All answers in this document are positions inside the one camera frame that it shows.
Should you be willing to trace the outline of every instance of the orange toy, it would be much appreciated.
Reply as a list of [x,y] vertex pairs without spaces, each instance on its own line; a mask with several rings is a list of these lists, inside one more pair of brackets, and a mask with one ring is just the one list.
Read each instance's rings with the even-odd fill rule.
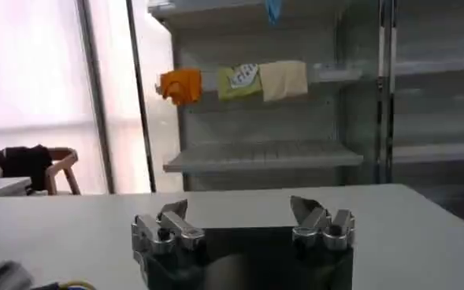
[[198,69],[174,70],[161,75],[160,85],[164,99],[171,97],[174,105],[186,105],[200,100],[202,74]]

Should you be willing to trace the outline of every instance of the chair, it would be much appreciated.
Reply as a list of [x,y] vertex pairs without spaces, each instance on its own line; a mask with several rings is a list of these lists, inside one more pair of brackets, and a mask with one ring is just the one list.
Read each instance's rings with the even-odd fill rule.
[[62,170],[64,171],[67,182],[69,182],[72,194],[81,195],[80,187],[77,185],[76,177],[72,171],[72,165],[78,161],[77,152],[71,148],[65,147],[48,148],[48,150],[50,152],[51,161],[55,162],[46,169],[45,183],[48,195],[56,195],[58,193],[55,176]]

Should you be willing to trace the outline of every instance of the beige cloth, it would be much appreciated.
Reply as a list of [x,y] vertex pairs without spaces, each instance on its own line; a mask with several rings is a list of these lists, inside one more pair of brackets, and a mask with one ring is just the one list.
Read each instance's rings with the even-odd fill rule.
[[306,64],[301,61],[276,61],[260,65],[260,78],[265,102],[308,92]]

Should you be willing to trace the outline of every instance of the white shelf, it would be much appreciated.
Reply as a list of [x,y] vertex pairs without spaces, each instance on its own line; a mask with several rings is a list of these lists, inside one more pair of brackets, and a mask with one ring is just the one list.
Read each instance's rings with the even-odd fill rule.
[[412,76],[463,71],[464,58],[450,61],[405,61],[400,62],[395,66],[395,73],[397,76]]
[[166,172],[216,172],[247,169],[328,168],[359,165],[363,157],[337,142],[279,141],[209,144],[187,149],[168,164]]
[[[289,0],[283,2],[281,20],[335,19],[350,0]],[[264,23],[268,16],[264,0],[150,0],[147,10],[172,28],[214,28],[214,25]]]
[[[349,84],[360,80],[363,72],[360,69],[314,68],[307,66],[307,81],[311,84]],[[202,71],[204,92],[217,90],[217,71]]]
[[394,163],[447,162],[464,160],[464,143],[394,146]]

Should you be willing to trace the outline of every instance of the white desk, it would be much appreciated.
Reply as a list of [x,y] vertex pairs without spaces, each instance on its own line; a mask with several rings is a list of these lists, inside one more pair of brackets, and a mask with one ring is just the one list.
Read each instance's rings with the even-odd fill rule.
[[188,198],[196,226],[288,226],[290,195],[353,211],[354,289],[464,289],[464,221],[401,185],[0,198],[0,261],[22,262],[37,284],[84,279],[98,289],[145,289],[132,258],[135,214]]
[[30,184],[30,177],[0,178],[0,196],[27,195],[25,188]]

